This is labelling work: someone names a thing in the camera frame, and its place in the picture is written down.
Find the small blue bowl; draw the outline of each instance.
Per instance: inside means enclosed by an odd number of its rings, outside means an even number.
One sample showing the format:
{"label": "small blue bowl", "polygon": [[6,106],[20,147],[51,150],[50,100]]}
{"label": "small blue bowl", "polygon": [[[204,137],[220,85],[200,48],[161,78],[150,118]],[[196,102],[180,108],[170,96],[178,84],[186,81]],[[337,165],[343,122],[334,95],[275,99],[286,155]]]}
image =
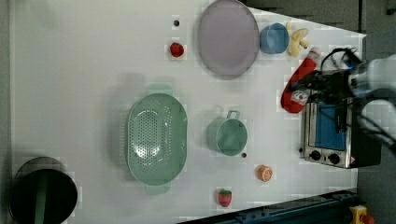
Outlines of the small blue bowl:
{"label": "small blue bowl", "polygon": [[289,33],[280,23],[265,27],[260,32],[260,49],[267,54],[283,53],[289,46]]}

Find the red object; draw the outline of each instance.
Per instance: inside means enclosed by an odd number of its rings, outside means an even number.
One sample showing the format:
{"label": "red object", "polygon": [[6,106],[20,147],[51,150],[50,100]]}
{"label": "red object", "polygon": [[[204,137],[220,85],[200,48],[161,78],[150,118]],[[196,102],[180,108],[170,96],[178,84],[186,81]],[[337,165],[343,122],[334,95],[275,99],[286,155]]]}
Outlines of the red object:
{"label": "red object", "polygon": [[174,56],[175,58],[180,57],[184,53],[183,46],[178,43],[173,43],[170,47],[170,50],[171,50],[172,56]]}
{"label": "red object", "polygon": [[219,203],[223,207],[227,207],[231,203],[231,199],[233,198],[233,195],[229,190],[222,190],[219,193]]}
{"label": "red object", "polygon": [[309,97],[305,91],[290,91],[290,85],[298,82],[301,78],[315,71],[315,68],[317,67],[316,60],[319,56],[320,54],[317,53],[317,48],[312,48],[303,60],[303,63],[291,76],[285,90],[283,90],[280,104],[289,113],[300,113],[304,109]]}
{"label": "red object", "polygon": [[370,217],[370,216],[367,216],[367,215],[363,215],[363,216],[361,217],[361,221],[362,221],[364,224],[375,224],[374,218],[373,218],[373,217]]}

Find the white table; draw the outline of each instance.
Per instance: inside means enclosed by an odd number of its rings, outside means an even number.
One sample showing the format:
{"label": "white table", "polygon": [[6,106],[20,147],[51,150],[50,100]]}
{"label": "white table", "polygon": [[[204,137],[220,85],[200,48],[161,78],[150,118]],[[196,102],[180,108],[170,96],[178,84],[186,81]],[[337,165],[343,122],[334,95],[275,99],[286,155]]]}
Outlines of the white table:
{"label": "white table", "polygon": [[[175,223],[281,203],[357,186],[357,170],[306,162],[298,148],[301,115],[279,97],[299,59],[265,55],[243,76],[222,80],[202,63],[197,27],[212,1],[11,1],[11,95],[14,174],[29,159],[62,161],[78,185],[67,223]],[[312,46],[329,52],[355,47],[363,35],[251,8],[260,30],[275,21],[308,28]],[[179,28],[173,20],[180,19]],[[166,51],[176,39],[181,60]],[[123,152],[128,110],[151,83],[168,83],[185,106],[188,158],[171,190],[148,196],[133,179]],[[205,128],[228,110],[247,125],[247,157],[207,149]],[[273,178],[261,182],[266,164]],[[216,190],[233,191],[228,208]]]}

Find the small orange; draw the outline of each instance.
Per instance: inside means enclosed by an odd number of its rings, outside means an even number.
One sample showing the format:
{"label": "small orange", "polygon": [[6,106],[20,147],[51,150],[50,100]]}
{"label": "small orange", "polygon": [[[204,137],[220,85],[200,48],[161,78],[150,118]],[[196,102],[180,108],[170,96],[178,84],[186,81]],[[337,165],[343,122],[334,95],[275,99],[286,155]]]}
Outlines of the small orange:
{"label": "small orange", "polygon": [[271,179],[272,173],[270,167],[262,165],[258,171],[259,179],[266,182]]}

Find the strawberry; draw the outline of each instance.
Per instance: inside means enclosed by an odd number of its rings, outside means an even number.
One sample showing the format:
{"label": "strawberry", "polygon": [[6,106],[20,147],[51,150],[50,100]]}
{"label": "strawberry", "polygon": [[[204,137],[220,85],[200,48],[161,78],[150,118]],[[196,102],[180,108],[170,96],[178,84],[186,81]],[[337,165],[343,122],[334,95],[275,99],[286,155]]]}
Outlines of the strawberry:
{"label": "strawberry", "polygon": [[172,56],[174,56],[175,58],[180,57],[184,53],[183,46],[178,43],[173,43],[170,47],[170,50],[171,50]]}
{"label": "strawberry", "polygon": [[227,207],[228,205],[230,205],[232,198],[233,195],[229,190],[222,189],[219,193],[219,203],[223,207]]}

